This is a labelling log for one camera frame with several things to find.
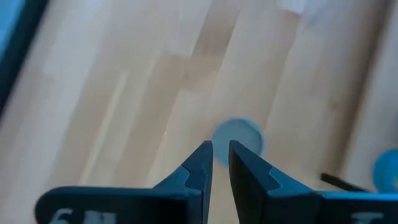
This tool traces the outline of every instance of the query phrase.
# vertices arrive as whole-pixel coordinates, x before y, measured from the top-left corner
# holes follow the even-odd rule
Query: blue object
[[[381,154],[374,164],[373,184],[383,194],[398,193],[398,149]]]
[[[229,142],[239,141],[258,156],[265,150],[265,139],[261,128],[246,118],[231,118],[222,123],[213,134],[213,147],[216,159],[228,167]]]

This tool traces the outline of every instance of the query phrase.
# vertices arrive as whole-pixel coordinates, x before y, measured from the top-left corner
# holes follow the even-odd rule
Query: wooden floor
[[[222,121],[316,189],[337,172],[383,0],[52,0],[0,128],[0,223],[59,185],[151,187]],[[214,164],[210,223],[238,223]]]

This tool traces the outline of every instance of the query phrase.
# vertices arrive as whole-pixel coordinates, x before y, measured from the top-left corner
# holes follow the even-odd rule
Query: light wood surface
[[[386,2],[53,0],[1,123],[0,223],[59,185],[151,187],[230,116],[328,188]],[[209,222],[238,222],[217,162]]]
[[[385,151],[398,147],[398,4],[391,6],[377,54],[364,87],[341,176],[367,189],[373,167]]]

